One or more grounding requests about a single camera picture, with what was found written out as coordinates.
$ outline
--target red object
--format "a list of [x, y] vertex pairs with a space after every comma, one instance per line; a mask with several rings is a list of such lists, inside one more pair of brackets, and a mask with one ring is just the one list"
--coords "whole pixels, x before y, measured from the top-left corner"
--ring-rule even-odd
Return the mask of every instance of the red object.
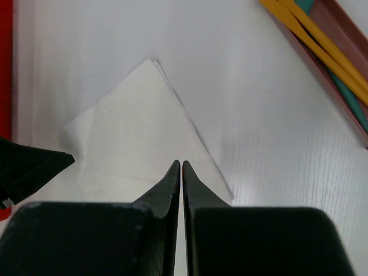
[[[0, 0], [0, 136], [12, 139], [13, 0]], [[0, 210], [0, 221], [11, 208]]]

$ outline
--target white tabletop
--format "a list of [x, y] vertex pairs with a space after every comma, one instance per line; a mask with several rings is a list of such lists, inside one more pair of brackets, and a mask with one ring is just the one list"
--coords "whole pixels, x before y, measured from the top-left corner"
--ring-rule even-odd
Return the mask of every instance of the white tabletop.
[[[368, 1], [339, 2], [368, 35]], [[256, 0], [18, 0], [16, 9], [18, 141], [43, 146], [158, 59], [235, 204], [321, 208], [365, 275], [368, 152]]]

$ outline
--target wooden tray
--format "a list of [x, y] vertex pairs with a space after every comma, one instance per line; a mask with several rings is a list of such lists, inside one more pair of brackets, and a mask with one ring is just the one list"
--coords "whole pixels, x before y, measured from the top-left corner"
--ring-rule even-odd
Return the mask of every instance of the wooden tray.
[[[368, 40], [342, 7], [335, 0], [315, 0], [309, 16], [368, 81]], [[276, 22], [368, 149], [368, 134], [349, 109], [325, 65], [287, 27], [278, 20]], [[368, 118], [367, 106], [361, 101], [359, 104]]]

